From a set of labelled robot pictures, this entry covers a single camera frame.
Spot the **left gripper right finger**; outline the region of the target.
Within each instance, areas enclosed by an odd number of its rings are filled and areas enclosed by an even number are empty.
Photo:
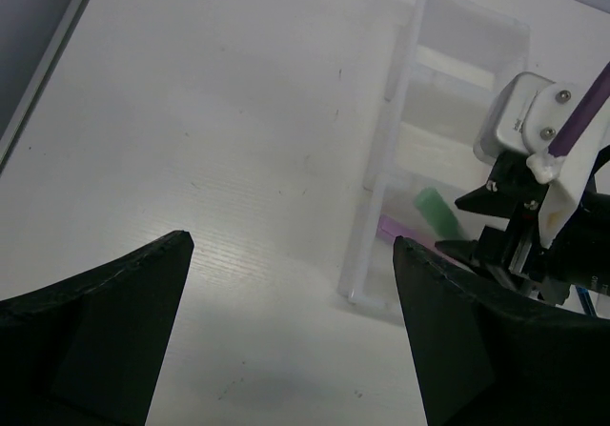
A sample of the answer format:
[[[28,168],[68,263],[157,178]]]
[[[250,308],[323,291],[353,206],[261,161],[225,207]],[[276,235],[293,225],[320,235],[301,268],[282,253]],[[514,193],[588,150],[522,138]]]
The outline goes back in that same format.
[[[502,288],[412,239],[393,248],[431,425],[605,425],[609,323]]]

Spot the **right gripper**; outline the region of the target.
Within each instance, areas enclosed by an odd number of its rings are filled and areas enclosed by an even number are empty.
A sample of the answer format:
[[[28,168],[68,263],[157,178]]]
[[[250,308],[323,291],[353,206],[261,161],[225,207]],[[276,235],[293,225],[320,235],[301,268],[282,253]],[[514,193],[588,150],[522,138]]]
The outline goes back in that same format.
[[[457,198],[456,207],[468,213],[508,219],[503,231],[486,228],[479,240],[440,240],[435,248],[468,267],[483,267],[504,288],[543,302],[563,302],[570,286],[533,267],[540,255],[539,210],[548,187],[540,184],[523,155],[503,152],[489,180]]]

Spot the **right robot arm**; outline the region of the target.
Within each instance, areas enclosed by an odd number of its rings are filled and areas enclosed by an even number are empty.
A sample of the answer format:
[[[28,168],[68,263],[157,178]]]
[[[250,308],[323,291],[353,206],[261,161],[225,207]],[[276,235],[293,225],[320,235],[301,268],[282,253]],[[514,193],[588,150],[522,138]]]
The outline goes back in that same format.
[[[504,218],[505,229],[486,226],[476,240],[442,240],[435,247],[474,273],[521,294],[538,289],[554,305],[571,286],[609,293],[609,197],[590,177],[576,211],[551,246],[541,244],[541,204],[550,194],[526,167],[523,155],[503,152],[488,181],[455,202],[469,213]]]

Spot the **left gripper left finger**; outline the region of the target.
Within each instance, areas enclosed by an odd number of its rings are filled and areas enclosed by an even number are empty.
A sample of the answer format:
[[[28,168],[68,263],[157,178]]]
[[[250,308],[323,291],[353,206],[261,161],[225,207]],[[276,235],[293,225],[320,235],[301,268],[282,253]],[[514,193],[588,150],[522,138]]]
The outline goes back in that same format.
[[[192,253],[173,231],[2,300],[2,424],[145,424]]]

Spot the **teal pen refill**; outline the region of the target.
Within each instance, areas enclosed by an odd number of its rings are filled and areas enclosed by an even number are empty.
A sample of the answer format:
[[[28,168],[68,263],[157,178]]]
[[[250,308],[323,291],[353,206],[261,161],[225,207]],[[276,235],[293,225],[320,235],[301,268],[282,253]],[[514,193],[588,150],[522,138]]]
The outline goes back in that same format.
[[[586,315],[597,317],[597,312],[596,312],[595,306],[593,304],[593,301],[591,299],[591,295],[589,294],[589,291],[580,286],[576,287],[576,291],[577,291],[579,302],[580,302],[583,312]]]

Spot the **green highlighter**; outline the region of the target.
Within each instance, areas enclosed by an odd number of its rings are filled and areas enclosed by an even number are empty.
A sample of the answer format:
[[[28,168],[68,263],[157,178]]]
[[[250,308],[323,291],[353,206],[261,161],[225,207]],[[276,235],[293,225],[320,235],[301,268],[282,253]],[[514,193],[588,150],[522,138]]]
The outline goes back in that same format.
[[[458,218],[436,188],[421,190],[414,199],[414,206],[439,239],[466,238]]]

